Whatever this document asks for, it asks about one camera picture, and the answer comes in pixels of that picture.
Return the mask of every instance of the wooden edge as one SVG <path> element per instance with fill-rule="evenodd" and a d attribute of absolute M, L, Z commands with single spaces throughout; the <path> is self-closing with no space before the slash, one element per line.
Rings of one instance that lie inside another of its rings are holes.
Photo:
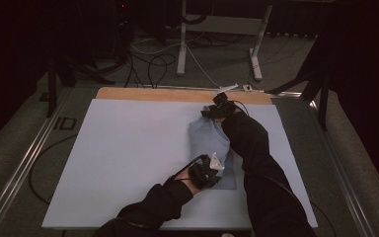
<path fill-rule="evenodd" d="M 103 87 L 98 91 L 96 99 L 133 100 L 133 101 L 176 101 L 176 102 L 206 102 L 212 103 L 215 95 L 208 90 L 180 89 L 140 89 Z M 272 105 L 270 96 L 263 92 L 233 92 L 226 95 L 230 101 L 244 104 Z"/>

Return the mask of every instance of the black clothing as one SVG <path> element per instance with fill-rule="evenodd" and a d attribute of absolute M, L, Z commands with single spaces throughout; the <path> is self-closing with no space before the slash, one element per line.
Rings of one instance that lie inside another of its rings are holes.
<path fill-rule="evenodd" d="M 149 237 L 154 236 L 164 221 L 181 217 L 181 207 L 193 198 L 181 181 L 155 185 L 146 198 L 123 208 L 118 216 L 100 229 L 96 237 Z"/>
<path fill-rule="evenodd" d="M 316 236 L 284 172 L 269 154 L 264 127 L 244 113 L 235 113 L 223 121 L 222 128 L 231 148 L 243 158 L 248 213 L 256 236 Z M 125 207 L 96 236 L 154 236 L 163 221 L 180 217 L 181 206 L 191 198 L 181 181 L 156 185 L 143 201 Z"/>

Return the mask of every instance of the white tabletop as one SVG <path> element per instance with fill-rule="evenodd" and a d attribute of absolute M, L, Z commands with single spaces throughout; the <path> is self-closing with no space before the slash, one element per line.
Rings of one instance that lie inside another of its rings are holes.
<path fill-rule="evenodd" d="M 190 157 L 188 125 L 206 103 L 93 100 L 66 163 L 42 227 L 98 228 Z M 271 155 L 284 170 L 310 224 L 316 218 L 279 114 L 273 105 L 246 105 L 269 133 Z M 183 207 L 164 229 L 250 228 L 242 160 L 234 159 L 237 190 L 209 190 Z"/>

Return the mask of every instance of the table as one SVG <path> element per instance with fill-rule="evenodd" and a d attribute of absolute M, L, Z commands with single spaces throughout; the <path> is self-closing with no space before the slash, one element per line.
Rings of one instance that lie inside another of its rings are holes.
<path fill-rule="evenodd" d="M 197 15 L 187 14 L 187 0 L 182 0 L 182 16 L 185 19 L 194 20 L 198 19 Z M 186 68 L 187 57 L 187 44 L 186 33 L 187 31 L 198 32 L 213 32 L 213 33 L 228 33 L 228 34 L 242 34 L 257 36 L 257 42 L 253 48 L 249 49 L 250 60 L 254 72 L 254 79 L 256 81 L 263 80 L 260 63 L 258 61 L 258 52 L 260 50 L 261 42 L 263 41 L 266 24 L 271 12 L 272 6 L 266 7 L 265 14 L 260 19 L 246 19 L 246 18 L 230 18 L 219 16 L 208 16 L 203 22 L 196 25 L 188 25 L 184 22 L 181 23 L 181 46 L 180 54 L 178 57 L 177 74 L 184 75 Z"/>
<path fill-rule="evenodd" d="M 279 119 L 264 93 L 226 94 L 229 100 L 242 101 L 252 109 L 253 118 L 273 115 L 263 124 Z M 212 104 L 213 97 L 211 91 L 102 88 L 87 112 L 42 227 L 98 228 L 127 204 L 142 200 L 154 184 L 162 184 L 190 161 L 188 141 L 183 139 L 187 129 L 182 124 L 200 117 L 199 110 Z M 256 107 L 262 107 L 259 115 Z M 288 166 L 294 171 L 288 172 L 297 183 L 293 190 L 316 227 L 288 140 L 282 125 L 276 124 L 269 134 L 270 141 L 278 145 L 270 149 L 284 158 L 283 169 Z M 283 135 L 275 137 L 275 132 Z M 242 159 L 233 162 L 236 190 L 201 192 L 183 207 L 179 220 L 166 222 L 162 228 L 250 229 Z"/>

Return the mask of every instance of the metal frame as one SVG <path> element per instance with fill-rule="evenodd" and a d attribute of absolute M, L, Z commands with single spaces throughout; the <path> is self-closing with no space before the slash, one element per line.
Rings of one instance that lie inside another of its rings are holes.
<path fill-rule="evenodd" d="M 7 210 L 9 209 L 15 196 L 17 195 L 17 192 L 23 184 L 25 178 L 30 172 L 30 169 L 32 168 L 33 163 L 38 157 L 44 143 L 50 135 L 51 130 L 55 124 L 56 118 L 58 116 L 58 113 L 60 111 L 61 105 L 64 104 L 66 98 L 70 95 L 71 91 L 71 88 L 63 88 L 58 103 L 60 106 L 58 108 L 55 108 L 54 113 L 52 113 L 52 116 L 50 118 L 45 119 L 35 140 L 31 144 L 21 163 L 18 165 L 16 171 L 8 180 L 2 193 L 0 194 L 0 223 L 4 218 Z"/>
<path fill-rule="evenodd" d="M 198 15 L 187 15 L 187 0 L 182 0 L 182 16 L 188 20 L 197 19 Z M 254 79 L 256 81 L 263 80 L 263 74 L 261 72 L 260 64 L 258 61 L 258 52 L 260 50 L 261 43 L 264 38 L 266 25 L 271 12 L 272 6 L 266 7 L 265 14 L 261 19 L 245 19 L 245 18 L 229 18 L 229 17 L 217 17 L 208 16 L 205 21 L 196 25 L 187 25 L 181 23 L 181 46 L 180 55 L 178 56 L 178 68 L 177 74 L 182 76 L 186 70 L 186 56 L 187 56 L 187 44 L 186 33 L 187 31 L 197 32 L 213 32 L 213 33 L 227 33 L 227 34 L 241 34 L 241 35 L 253 35 L 257 36 L 257 42 L 254 48 L 249 49 L 250 60 L 252 69 L 254 71 Z"/>
<path fill-rule="evenodd" d="M 293 98 L 302 100 L 302 93 L 290 93 L 290 92 L 282 92 L 277 95 L 271 96 L 272 98 Z M 337 151 L 331 141 L 331 138 L 328 135 L 328 132 L 321 127 L 321 124 L 318 120 L 319 118 L 319 110 L 314 101 L 310 102 L 310 109 L 308 110 L 310 116 L 313 118 L 313 125 L 315 126 L 319 135 L 324 139 L 325 146 L 329 152 L 330 161 L 332 168 L 335 172 L 335 177 L 338 181 L 340 189 L 343 193 L 343 197 L 345 198 L 346 205 L 349 208 L 351 216 L 355 221 L 356 227 L 358 229 L 359 234 L 362 237 L 373 237 L 375 236 L 374 231 L 371 227 L 371 224 L 364 213 L 361 202 L 359 201 L 358 195 L 356 194 L 352 183 L 349 180 L 349 177 L 344 169 L 341 159 L 337 154 Z"/>

